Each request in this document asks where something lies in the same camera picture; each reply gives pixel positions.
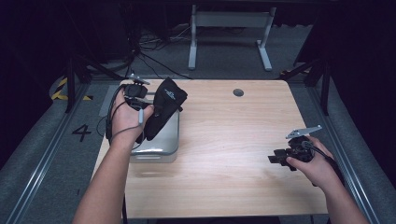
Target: wooden table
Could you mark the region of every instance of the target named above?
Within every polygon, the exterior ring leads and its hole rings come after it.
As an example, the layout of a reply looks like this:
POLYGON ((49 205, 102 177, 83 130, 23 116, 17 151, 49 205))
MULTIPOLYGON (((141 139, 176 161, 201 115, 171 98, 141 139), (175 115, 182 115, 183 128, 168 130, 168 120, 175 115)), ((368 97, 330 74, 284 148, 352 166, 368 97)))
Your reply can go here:
MULTIPOLYGON (((160 80, 148 86, 155 91, 160 80)), ((288 84, 274 80, 178 80, 188 93, 173 163, 130 163, 129 218, 327 214, 324 194, 300 171, 268 161, 304 128, 288 84), (242 97, 233 90, 244 92, 242 97)), ((104 139, 95 165, 108 150, 104 139)))

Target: round hole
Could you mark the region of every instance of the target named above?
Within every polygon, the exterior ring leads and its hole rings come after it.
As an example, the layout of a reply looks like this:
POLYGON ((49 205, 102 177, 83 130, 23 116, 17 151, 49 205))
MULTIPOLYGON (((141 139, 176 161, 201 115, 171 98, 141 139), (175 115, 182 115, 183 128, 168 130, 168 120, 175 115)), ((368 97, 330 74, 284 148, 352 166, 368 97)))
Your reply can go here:
POLYGON ((242 90, 240 90, 240 89, 235 89, 235 90, 233 90, 233 94, 234 94, 235 96, 241 97, 241 96, 244 95, 244 91, 242 91, 242 90))

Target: hand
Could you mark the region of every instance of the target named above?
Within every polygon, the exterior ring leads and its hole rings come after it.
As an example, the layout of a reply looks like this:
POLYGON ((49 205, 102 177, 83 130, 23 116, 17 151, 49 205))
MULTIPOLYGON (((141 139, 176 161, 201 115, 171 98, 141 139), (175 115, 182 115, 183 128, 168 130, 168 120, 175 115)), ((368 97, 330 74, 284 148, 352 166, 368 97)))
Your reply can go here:
MULTIPOLYGON (((317 138, 307 136, 315 147, 322 150, 326 155, 333 158, 332 153, 317 138)), ((334 184, 341 184, 337 174, 330 164, 319 153, 315 153, 314 159, 310 162, 298 161, 292 157, 287 157, 286 161, 303 172, 306 177, 316 186, 325 190, 332 188, 334 184)))
POLYGON ((111 145, 120 144, 120 147, 132 149, 134 141, 142 133, 146 121, 154 111, 154 107, 153 105, 148 105, 144 109, 144 121, 139 125, 139 112, 125 103, 123 92, 124 89, 119 91, 111 110, 113 136, 111 145))

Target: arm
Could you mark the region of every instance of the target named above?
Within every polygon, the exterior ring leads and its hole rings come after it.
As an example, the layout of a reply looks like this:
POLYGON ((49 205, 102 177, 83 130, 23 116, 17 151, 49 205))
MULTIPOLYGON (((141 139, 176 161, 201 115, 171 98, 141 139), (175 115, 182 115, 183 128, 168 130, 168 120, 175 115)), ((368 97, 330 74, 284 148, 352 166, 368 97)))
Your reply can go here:
MULTIPOLYGON (((326 155, 332 157, 332 153, 317 138, 310 136, 308 138, 314 143, 315 147, 318 147, 326 155)), ((288 157, 287 162, 302 171, 313 184, 323 190, 330 220, 333 224, 368 223, 359 207, 344 188, 335 171, 325 161, 323 156, 315 153, 315 157, 311 162, 302 162, 288 157)))
POLYGON ((124 102, 122 92, 117 95, 112 110, 114 139, 81 199, 73 223, 120 223, 131 150, 153 112, 151 105, 144 110, 144 123, 141 126, 138 126, 138 112, 126 104, 114 113, 114 108, 124 102), (115 135, 135 126, 138 127, 115 135))

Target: metal bar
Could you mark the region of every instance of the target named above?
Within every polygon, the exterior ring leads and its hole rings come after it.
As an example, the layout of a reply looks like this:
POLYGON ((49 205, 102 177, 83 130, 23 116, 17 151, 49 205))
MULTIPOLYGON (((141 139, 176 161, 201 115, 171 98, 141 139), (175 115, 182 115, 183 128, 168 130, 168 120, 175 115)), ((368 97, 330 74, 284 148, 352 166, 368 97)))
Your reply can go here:
POLYGON ((31 201, 35 197, 35 194, 38 191, 38 188, 41 185, 48 169, 50 168, 50 164, 53 158, 58 151, 61 138, 64 135, 68 124, 73 118, 73 115, 76 113, 79 103, 82 101, 84 94, 88 89, 88 84, 81 84, 78 89, 77 101, 75 106, 73 106, 69 113, 64 114, 64 117, 61 120, 61 123, 53 135, 51 141, 49 142, 49 146, 41 157, 40 162, 38 163, 35 170, 32 172, 29 182, 27 183, 21 197, 18 199, 18 202, 15 204, 14 209, 9 215, 6 223, 21 223, 23 216, 25 215, 31 201))
POLYGON ((370 223, 380 223, 375 210, 362 187, 361 180, 356 175, 355 170, 353 169, 353 166, 347 157, 347 154, 345 153, 343 145, 341 144, 341 141, 338 138, 334 127, 332 126, 330 118, 325 116, 321 109, 317 91, 314 88, 307 88, 307 90, 312 102, 314 102, 315 109, 318 111, 320 121, 332 140, 334 145, 334 151, 332 154, 337 159, 338 165, 343 171, 346 183, 348 184, 350 191, 353 194, 356 203, 358 204, 358 207, 366 215, 370 223))

